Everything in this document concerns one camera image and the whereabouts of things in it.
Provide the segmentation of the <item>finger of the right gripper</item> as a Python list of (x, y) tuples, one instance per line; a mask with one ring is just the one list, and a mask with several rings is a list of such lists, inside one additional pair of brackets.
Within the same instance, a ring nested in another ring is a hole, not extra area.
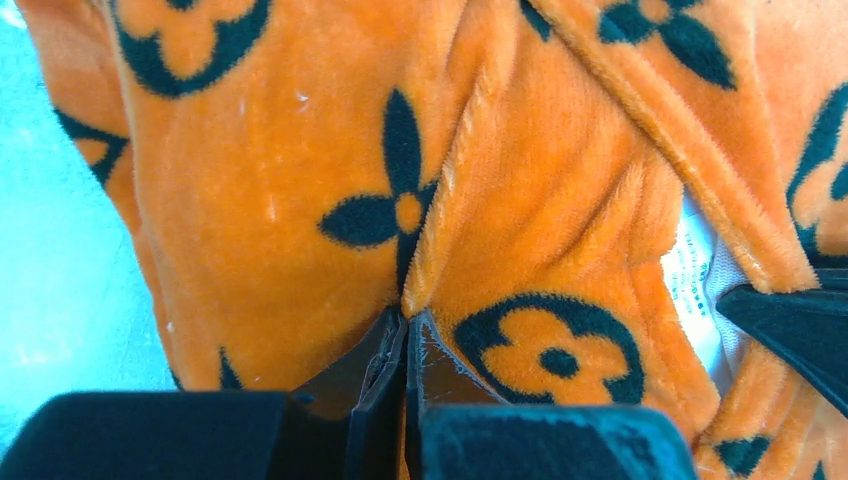
[(847, 270), (818, 269), (820, 286), (764, 294), (739, 285), (717, 310), (847, 414)]

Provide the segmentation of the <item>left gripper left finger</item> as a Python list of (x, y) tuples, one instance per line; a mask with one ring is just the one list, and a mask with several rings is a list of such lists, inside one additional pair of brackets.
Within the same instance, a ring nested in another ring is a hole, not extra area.
[(393, 479), (407, 324), (385, 310), (291, 392), (78, 392), (45, 403), (5, 479)]

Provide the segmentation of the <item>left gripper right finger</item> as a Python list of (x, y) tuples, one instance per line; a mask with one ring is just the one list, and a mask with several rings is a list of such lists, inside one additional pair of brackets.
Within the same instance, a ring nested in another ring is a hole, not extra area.
[(694, 479), (662, 413), (632, 406), (510, 404), (443, 344), (429, 312), (409, 323), (405, 465), (412, 479)]

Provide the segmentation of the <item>white pillow insert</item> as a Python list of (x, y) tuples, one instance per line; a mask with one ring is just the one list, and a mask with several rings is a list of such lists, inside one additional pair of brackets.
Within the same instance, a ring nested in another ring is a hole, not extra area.
[(663, 279), (681, 327), (721, 395), (738, 373), (750, 337), (717, 310), (747, 278), (729, 248), (685, 192), (675, 243), (661, 258)]

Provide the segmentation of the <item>orange patterned pillowcase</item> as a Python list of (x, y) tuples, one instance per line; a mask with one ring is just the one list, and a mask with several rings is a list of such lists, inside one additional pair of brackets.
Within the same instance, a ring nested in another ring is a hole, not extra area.
[(663, 279), (689, 192), (751, 285), (847, 270), (843, 1), (21, 1), (186, 392), (291, 392), (387, 309), (510, 404), (665, 415), (699, 479), (843, 479), (750, 337), (721, 395)]

